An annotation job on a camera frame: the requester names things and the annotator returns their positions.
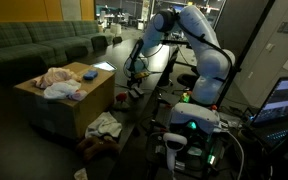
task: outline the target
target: sofa cushion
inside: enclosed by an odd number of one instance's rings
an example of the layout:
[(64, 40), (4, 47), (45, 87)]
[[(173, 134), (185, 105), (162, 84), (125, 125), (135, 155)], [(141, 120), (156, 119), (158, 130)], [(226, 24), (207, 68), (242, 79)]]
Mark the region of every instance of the sofa cushion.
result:
[(49, 41), (75, 36), (74, 27), (68, 21), (27, 22), (33, 42)]
[(52, 47), (55, 52), (55, 59), (57, 63), (63, 63), (67, 61), (65, 50), (75, 46), (92, 47), (92, 42), (89, 39), (80, 37), (67, 37), (61, 39), (54, 39), (51, 41), (42, 41), (38, 44)]
[(46, 64), (55, 63), (54, 50), (39, 44), (25, 44), (0, 48), (0, 62), (11, 61), (25, 56), (41, 56)]
[(92, 39), (92, 37), (95, 37), (95, 36), (105, 36), (106, 37), (106, 40), (107, 40), (107, 43), (108, 45), (111, 45), (112, 42), (113, 42), (113, 35), (111, 34), (107, 34), (107, 33), (94, 33), (94, 34), (86, 34), (86, 35), (81, 35), (79, 37), (82, 37), (82, 38), (87, 38), (89, 40)]
[(24, 23), (0, 23), (0, 48), (32, 43)]
[(77, 36), (98, 33), (97, 21), (72, 21)]

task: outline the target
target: white cloth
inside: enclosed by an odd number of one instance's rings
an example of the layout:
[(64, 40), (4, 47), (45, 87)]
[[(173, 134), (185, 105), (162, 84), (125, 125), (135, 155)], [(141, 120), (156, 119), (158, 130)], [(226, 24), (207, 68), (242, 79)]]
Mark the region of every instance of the white cloth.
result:
[(122, 130), (122, 124), (109, 112), (103, 112), (94, 122), (88, 125), (85, 131), (85, 138), (92, 136), (100, 137), (104, 134), (109, 134), (117, 138)]
[(45, 99), (70, 98), (81, 101), (86, 96), (86, 91), (79, 90), (81, 83), (73, 79), (64, 82), (56, 82), (44, 90)]
[(56, 82), (63, 82), (73, 79), (80, 82), (82, 78), (76, 75), (73, 71), (63, 68), (49, 68), (47, 73), (33, 79), (33, 83), (38, 88), (47, 88)]
[(76, 171), (76, 173), (74, 174), (74, 178), (75, 180), (88, 180), (86, 169), (83, 168), (83, 169)]

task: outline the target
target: monitor screen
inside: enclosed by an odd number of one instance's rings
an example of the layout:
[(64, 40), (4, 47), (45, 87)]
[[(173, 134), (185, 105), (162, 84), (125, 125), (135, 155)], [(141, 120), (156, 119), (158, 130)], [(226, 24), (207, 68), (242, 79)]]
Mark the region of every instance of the monitor screen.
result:
[(180, 12), (184, 8), (184, 6), (179, 6), (179, 5), (173, 5), (172, 7), (175, 9), (176, 12)]
[(253, 120), (254, 124), (288, 118), (288, 77), (280, 78)]

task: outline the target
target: cardboard box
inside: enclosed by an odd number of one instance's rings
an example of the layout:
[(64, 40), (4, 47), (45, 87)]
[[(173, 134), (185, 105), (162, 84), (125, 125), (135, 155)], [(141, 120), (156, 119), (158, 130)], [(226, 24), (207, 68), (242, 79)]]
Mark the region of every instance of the cardboard box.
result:
[[(78, 75), (94, 69), (86, 64), (72, 63), (63, 68)], [(32, 81), (14, 87), (26, 118), (32, 125), (70, 139), (84, 136), (87, 126), (114, 103), (114, 73), (97, 69), (98, 76), (92, 81), (82, 80), (81, 90), (88, 94), (82, 101), (70, 99), (46, 100), (43, 89), (36, 88)]]

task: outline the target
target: green light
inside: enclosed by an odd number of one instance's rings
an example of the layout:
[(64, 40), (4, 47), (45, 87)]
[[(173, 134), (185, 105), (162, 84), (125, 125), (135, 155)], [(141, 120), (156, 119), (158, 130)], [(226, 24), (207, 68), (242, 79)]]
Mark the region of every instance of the green light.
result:
[(184, 100), (183, 100), (184, 102), (189, 102), (190, 101), (190, 97), (189, 96), (186, 96), (186, 97), (184, 97)]
[(189, 122), (187, 126), (191, 129), (196, 129), (196, 124), (194, 122)]
[(212, 165), (214, 163), (214, 160), (215, 160), (215, 157), (213, 155), (208, 155), (208, 158), (207, 158), (208, 164)]

